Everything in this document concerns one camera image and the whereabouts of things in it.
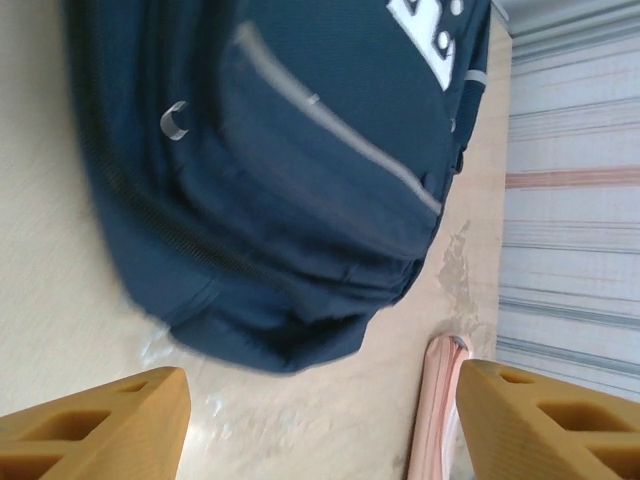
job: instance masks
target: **pink strap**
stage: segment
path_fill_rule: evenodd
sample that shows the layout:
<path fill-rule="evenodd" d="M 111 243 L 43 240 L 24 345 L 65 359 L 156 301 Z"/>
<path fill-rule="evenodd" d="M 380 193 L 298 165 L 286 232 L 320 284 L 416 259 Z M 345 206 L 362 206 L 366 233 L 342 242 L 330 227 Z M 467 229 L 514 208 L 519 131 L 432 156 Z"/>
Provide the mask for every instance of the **pink strap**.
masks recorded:
<path fill-rule="evenodd" d="M 427 348 L 407 480 L 448 480 L 458 425 L 456 387 L 469 343 L 444 335 Z"/>

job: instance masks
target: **navy blue backpack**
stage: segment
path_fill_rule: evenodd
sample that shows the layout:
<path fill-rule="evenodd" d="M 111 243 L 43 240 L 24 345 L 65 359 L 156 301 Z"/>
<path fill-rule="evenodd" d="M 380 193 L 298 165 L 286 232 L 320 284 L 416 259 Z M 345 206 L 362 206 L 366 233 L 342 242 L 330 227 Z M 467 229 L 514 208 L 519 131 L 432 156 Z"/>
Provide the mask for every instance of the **navy blue backpack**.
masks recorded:
<path fill-rule="evenodd" d="M 486 83 L 489 0 L 65 0 L 104 236 L 182 344 L 295 372 L 418 276 Z"/>

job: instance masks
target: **reflective strip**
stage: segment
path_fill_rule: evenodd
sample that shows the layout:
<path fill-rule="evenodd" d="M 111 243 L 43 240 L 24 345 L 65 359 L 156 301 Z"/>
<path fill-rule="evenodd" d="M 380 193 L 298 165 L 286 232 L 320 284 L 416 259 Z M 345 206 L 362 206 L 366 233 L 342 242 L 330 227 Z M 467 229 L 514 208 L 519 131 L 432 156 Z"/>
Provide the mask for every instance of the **reflective strip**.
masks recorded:
<path fill-rule="evenodd" d="M 467 76 L 464 77 L 465 80 L 470 80 L 472 82 L 478 82 L 483 85 L 487 85 L 487 73 L 482 70 L 469 70 L 467 72 Z"/>
<path fill-rule="evenodd" d="M 265 45 L 260 32 L 252 22 L 245 22 L 238 27 L 235 42 L 247 55 L 258 74 L 287 101 L 363 157 L 400 179 L 434 213 L 441 213 L 442 204 L 422 187 L 409 169 L 343 122 L 320 102 L 318 95 L 310 92 L 287 71 Z"/>

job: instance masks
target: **zipper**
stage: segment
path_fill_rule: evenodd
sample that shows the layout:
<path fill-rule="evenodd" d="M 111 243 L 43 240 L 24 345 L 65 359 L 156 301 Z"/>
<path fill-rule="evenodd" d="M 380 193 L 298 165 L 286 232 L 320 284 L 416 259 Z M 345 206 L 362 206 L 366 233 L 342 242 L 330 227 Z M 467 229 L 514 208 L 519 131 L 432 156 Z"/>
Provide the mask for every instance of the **zipper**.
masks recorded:
<path fill-rule="evenodd" d="M 211 240 L 204 235 L 190 230 L 184 222 L 159 208 L 149 195 L 141 192 L 131 182 L 120 162 L 115 158 L 115 153 L 104 141 L 106 118 L 96 95 L 97 85 L 101 79 L 92 68 L 95 62 L 101 61 L 101 58 L 100 54 L 91 55 L 89 45 L 92 39 L 87 31 L 91 18 L 90 3 L 86 0 L 66 2 L 68 41 L 74 57 L 72 82 L 74 90 L 79 92 L 76 101 L 85 110 L 85 115 L 79 118 L 80 141 L 84 151 L 90 158 L 95 159 L 96 167 L 107 185 L 120 200 L 138 214 L 149 228 L 180 254 L 209 267 L 249 275 L 258 281 L 272 285 L 292 298 L 303 312 L 311 313 L 312 307 L 308 302 L 297 292 L 292 292 L 281 278 L 238 257 L 224 247 L 212 244 Z"/>
<path fill-rule="evenodd" d="M 401 180 L 431 211 L 436 215 L 441 214 L 442 204 L 423 188 L 408 168 L 347 125 L 320 101 L 317 94 L 309 91 L 280 63 L 264 43 L 253 22 L 240 24 L 234 41 L 259 75 L 284 99 L 364 158 Z"/>

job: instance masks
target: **tiled floor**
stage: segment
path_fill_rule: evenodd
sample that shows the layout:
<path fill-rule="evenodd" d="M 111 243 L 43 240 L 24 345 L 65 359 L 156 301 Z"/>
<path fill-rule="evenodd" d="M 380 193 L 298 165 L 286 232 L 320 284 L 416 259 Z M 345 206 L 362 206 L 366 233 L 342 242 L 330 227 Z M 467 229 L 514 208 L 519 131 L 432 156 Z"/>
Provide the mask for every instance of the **tiled floor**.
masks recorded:
<path fill-rule="evenodd" d="M 193 397 L 180 479 L 402 478 L 429 338 L 466 332 L 493 351 L 510 52 L 496 23 L 465 172 L 411 294 L 359 354 L 272 378 L 181 351 L 125 301 L 80 170 L 58 2 L 0 0 L 0 415 L 178 365 Z"/>

